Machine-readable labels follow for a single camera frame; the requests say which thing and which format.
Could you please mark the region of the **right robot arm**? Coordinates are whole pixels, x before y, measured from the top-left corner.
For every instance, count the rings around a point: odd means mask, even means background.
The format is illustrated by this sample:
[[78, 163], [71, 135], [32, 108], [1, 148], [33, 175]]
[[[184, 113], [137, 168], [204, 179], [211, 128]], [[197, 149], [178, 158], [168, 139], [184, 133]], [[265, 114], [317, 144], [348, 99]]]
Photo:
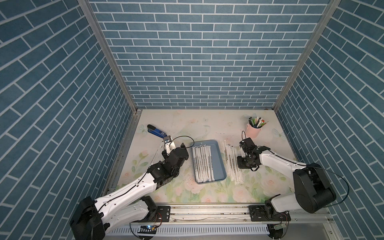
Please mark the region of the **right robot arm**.
[[315, 213], [337, 199], [337, 195], [318, 164], [299, 163], [274, 153], [270, 148], [254, 144], [251, 138], [240, 142], [244, 157], [237, 157], [240, 169], [258, 170], [260, 166], [272, 168], [294, 182], [294, 192], [276, 195], [265, 201], [265, 211], [272, 217], [293, 210]]

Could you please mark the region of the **straw being gripped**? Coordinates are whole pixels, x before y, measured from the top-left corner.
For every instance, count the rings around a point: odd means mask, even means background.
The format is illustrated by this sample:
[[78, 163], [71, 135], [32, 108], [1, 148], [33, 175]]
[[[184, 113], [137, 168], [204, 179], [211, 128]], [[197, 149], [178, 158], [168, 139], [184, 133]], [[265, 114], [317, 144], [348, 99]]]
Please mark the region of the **straw being gripped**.
[[200, 152], [201, 152], [201, 153], [200, 153], [200, 155], [201, 155], [201, 165], [202, 165], [201, 168], [202, 168], [202, 173], [203, 173], [203, 178], [204, 178], [203, 183], [204, 183], [206, 179], [205, 179], [205, 169], [204, 169], [204, 162], [203, 162], [203, 158], [202, 158], [202, 150], [201, 150], [201, 147], [202, 147], [202, 146], [199, 146], [199, 148], [200, 148]]

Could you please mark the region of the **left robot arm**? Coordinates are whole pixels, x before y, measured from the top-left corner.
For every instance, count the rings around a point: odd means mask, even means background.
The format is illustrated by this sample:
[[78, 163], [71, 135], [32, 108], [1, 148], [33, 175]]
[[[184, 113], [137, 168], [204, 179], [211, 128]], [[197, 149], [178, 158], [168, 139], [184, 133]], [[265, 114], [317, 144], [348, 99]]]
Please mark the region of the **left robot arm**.
[[151, 221], [157, 206], [148, 196], [179, 175], [189, 158], [185, 144], [162, 152], [163, 161], [151, 165], [130, 184], [97, 199], [88, 196], [77, 206], [69, 225], [76, 240], [102, 240], [114, 229], [135, 221]]

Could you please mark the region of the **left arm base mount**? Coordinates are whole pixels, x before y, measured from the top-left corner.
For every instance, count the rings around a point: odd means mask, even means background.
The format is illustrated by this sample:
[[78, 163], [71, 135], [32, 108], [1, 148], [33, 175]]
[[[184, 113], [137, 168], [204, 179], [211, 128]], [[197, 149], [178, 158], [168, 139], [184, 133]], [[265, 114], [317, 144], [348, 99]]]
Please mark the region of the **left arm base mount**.
[[156, 211], [150, 210], [150, 212], [142, 220], [135, 221], [135, 223], [168, 223], [171, 215], [170, 206], [157, 206]]

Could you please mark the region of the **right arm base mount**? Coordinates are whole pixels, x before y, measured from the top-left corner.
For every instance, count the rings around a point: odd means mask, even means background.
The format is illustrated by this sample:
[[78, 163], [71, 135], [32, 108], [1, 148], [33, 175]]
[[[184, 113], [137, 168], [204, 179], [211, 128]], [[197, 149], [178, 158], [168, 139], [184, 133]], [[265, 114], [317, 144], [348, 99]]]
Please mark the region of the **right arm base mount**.
[[289, 212], [278, 213], [272, 206], [250, 205], [248, 206], [252, 222], [290, 222]]

